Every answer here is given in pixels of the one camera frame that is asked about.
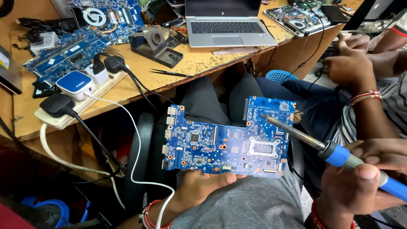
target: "blue container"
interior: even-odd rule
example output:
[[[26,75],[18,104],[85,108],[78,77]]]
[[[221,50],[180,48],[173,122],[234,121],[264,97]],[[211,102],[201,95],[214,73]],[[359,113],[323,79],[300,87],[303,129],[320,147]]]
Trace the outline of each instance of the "blue container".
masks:
[[[295,77],[293,74],[283,71],[283,70],[271,70],[271,71],[267,72],[266,79],[269,79],[278,84],[282,84],[282,83],[286,82],[287,80],[298,79],[298,78]]]

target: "white usb cable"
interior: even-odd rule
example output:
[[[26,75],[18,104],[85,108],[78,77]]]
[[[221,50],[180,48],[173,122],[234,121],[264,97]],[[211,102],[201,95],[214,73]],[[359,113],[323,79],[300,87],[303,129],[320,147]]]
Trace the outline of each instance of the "white usb cable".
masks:
[[[163,184],[155,183],[155,182],[141,182],[141,181],[135,181],[135,180],[133,179],[134,168],[136,167],[137,160],[138,160],[138,157],[139,157],[139,155],[140,155],[141,139],[140,139],[140,133],[138,132],[136,123],[134,122],[134,119],[133,119],[132,115],[130,114],[130,112],[129,112],[124,106],[122,106],[122,105],[120,105],[120,104],[118,104],[118,103],[115,103],[115,102],[112,102],[112,101],[109,101],[109,100],[106,100],[106,99],[97,98],[97,97],[93,96],[93,95],[92,95],[91,93],[89,93],[89,92],[85,92],[85,95],[88,96],[88,97],[94,98],[94,99],[98,99],[98,100],[102,100],[102,101],[105,101],[105,102],[110,102],[110,103],[116,104],[116,105],[120,106],[121,108],[123,108],[123,109],[129,114],[131,120],[133,121],[134,128],[136,129],[136,133],[137,133],[138,141],[139,141],[137,158],[136,158],[136,161],[135,161],[135,163],[134,163],[133,169],[131,170],[131,175],[130,175],[131,181],[132,181],[133,183],[136,183],[136,184],[159,185],[159,186],[166,187],[166,188],[168,188],[168,189],[170,189],[170,190],[172,191],[171,195],[170,195],[170,196],[168,197],[168,199],[164,202],[164,205],[162,206],[162,208],[161,208],[161,210],[160,210],[160,213],[158,214],[158,219],[157,219],[156,228],[161,228],[160,226],[161,226],[162,214],[163,214],[163,212],[164,212],[164,210],[165,210],[165,207],[167,206],[168,202],[169,202],[169,201],[171,200],[171,198],[174,196],[175,190],[174,190],[173,188],[171,188],[170,186],[168,186],[168,185],[163,185]]]
[[[59,157],[57,157],[57,156],[51,151],[51,149],[48,147],[48,143],[47,143],[47,139],[46,139],[46,129],[47,129],[47,124],[45,124],[45,123],[42,124],[41,129],[39,130],[39,138],[40,138],[40,140],[41,140],[41,144],[42,144],[42,147],[44,148],[45,152],[47,152],[47,154],[48,154],[53,160],[55,160],[55,161],[57,161],[57,162],[59,162],[59,163],[61,163],[61,164],[63,164],[63,165],[66,165],[66,166],[68,166],[68,167],[70,167],[70,168],[72,168],[72,169],[86,170],[86,171],[91,171],[91,172],[100,173],[100,174],[104,174],[104,175],[110,175],[108,172],[103,172],[103,171],[99,171],[99,170],[94,170],[94,169],[82,167],[82,166],[79,166],[79,165],[74,165],[74,164],[71,164],[71,163],[69,163],[69,162],[67,162],[67,161],[64,161],[64,160],[60,159]],[[120,205],[125,209],[125,206],[124,206],[124,204],[122,203],[122,201],[121,201],[121,199],[120,199],[120,197],[119,197],[119,194],[117,193],[116,183],[114,182],[114,178],[111,177],[110,179],[112,180],[113,190],[114,190],[114,193],[115,193],[115,195],[116,195],[116,198],[117,198],[117,200],[119,201]]]

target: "gray shirt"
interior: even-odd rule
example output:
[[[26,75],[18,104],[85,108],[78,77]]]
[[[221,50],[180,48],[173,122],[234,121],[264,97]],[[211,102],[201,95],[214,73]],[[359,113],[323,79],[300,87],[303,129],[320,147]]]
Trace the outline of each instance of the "gray shirt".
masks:
[[[300,189],[290,171],[280,179],[248,176],[210,194],[178,216],[174,229],[303,229]]]

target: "cooling fan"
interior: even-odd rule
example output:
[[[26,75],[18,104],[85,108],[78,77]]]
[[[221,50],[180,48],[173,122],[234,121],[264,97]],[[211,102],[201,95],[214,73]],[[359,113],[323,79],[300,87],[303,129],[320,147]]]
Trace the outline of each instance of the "cooling fan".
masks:
[[[87,8],[83,11],[83,18],[85,21],[98,29],[103,29],[107,25],[106,15],[96,8]]]

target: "soldering iron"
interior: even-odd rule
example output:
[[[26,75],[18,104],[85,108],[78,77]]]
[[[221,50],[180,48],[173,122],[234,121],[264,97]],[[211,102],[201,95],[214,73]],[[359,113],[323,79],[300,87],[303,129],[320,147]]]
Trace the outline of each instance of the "soldering iron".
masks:
[[[284,130],[291,136],[307,143],[308,145],[320,150],[318,156],[324,161],[335,167],[343,167],[344,169],[352,170],[360,164],[364,164],[363,160],[350,153],[350,150],[336,144],[333,141],[322,143],[305,133],[298,131],[282,121],[270,115],[262,115],[266,122],[275,125],[276,127]],[[380,183],[379,188],[390,193],[391,195],[400,198],[407,202],[407,186],[399,181],[389,177],[385,172],[380,170]]]

